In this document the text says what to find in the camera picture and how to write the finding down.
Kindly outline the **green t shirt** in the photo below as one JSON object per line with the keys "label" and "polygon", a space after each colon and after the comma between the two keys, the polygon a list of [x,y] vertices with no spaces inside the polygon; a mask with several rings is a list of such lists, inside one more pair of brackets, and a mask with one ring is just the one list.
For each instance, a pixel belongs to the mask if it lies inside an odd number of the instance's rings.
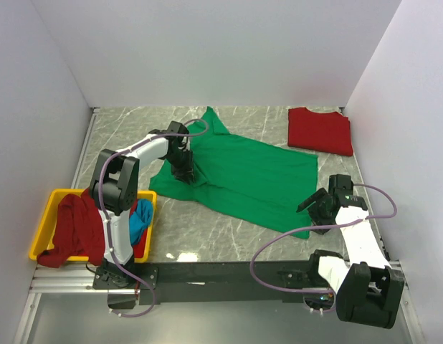
{"label": "green t shirt", "polygon": [[195,181],[187,184],[164,162],[149,188],[278,232],[309,226],[297,206],[318,184],[318,157],[230,133],[214,109],[189,126]]}

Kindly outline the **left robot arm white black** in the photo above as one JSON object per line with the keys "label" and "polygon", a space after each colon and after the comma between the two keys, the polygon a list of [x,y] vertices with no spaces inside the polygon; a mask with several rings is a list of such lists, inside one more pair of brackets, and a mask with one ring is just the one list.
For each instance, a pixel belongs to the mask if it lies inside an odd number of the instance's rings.
{"label": "left robot arm white black", "polygon": [[99,209],[105,237],[99,274],[106,274],[120,288],[135,281],[129,216],[138,195],[140,169],[155,160],[166,160],[178,180],[192,183],[190,137],[188,133],[151,133],[127,148],[105,149],[98,156],[89,192]]}

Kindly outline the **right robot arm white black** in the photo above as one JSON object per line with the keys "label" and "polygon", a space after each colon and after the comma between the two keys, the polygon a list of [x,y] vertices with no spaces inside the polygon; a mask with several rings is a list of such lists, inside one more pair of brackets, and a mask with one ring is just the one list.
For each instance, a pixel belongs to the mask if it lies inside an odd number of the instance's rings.
{"label": "right robot arm white black", "polygon": [[324,188],[297,208],[307,210],[314,225],[338,225],[348,261],[321,256],[307,268],[310,283],[332,287],[339,320],[390,329],[394,326],[404,289],[404,276],[395,270],[378,246],[369,222],[368,207],[349,189]]}

